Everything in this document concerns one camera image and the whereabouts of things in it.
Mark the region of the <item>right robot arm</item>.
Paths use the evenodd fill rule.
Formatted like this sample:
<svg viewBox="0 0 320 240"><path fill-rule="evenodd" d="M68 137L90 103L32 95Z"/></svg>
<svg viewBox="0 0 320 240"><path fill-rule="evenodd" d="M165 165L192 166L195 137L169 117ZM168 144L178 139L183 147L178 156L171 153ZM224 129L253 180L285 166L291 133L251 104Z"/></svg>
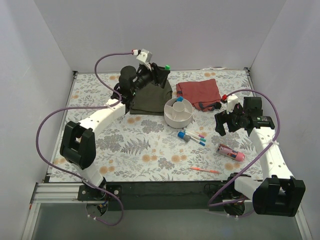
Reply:
<svg viewBox="0 0 320 240"><path fill-rule="evenodd" d="M236 174L223 187L227 195L237 199L241 195L250 199L259 215L294 217L298 211L306 186L296 179L287 167L278 142L278 134L270 116L264 116L260 97L223 96L226 110L215 115L216 132L226 135L244 129L258 153L263 181L258 182L245 174Z"/></svg>

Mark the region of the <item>blue cap black highlighter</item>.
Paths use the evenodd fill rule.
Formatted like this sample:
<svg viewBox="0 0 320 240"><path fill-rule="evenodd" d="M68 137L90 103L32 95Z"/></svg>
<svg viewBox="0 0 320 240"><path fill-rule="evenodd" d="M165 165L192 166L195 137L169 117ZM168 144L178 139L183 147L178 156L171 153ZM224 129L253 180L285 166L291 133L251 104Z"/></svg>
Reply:
<svg viewBox="0 0 320 240"><path fill-rule="evenodd" d="M179 96L177 99L176 99L176 102L182 102L184 100L184 98L182 96Z"/></svg>

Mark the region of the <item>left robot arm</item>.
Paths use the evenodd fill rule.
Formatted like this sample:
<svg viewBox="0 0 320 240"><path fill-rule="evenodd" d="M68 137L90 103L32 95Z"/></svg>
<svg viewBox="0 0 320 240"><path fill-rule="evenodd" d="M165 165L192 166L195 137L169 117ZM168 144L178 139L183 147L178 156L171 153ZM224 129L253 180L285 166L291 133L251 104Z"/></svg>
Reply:
<svg viewBox="0 0 320 240"><path fill-rule="evenodd" d="M140 64L138 68L125 66L120 71L114 93L105 107L97 110L79 122L69 121L62 136L59 153L72 164L81 179L89 183L89 194L95 200L106 196L106 180L94 163L96 158L96 137L116 119L124 116L133 106L136 94L148 85L164 88L170 73L170 66L151 68Z"/></svg>

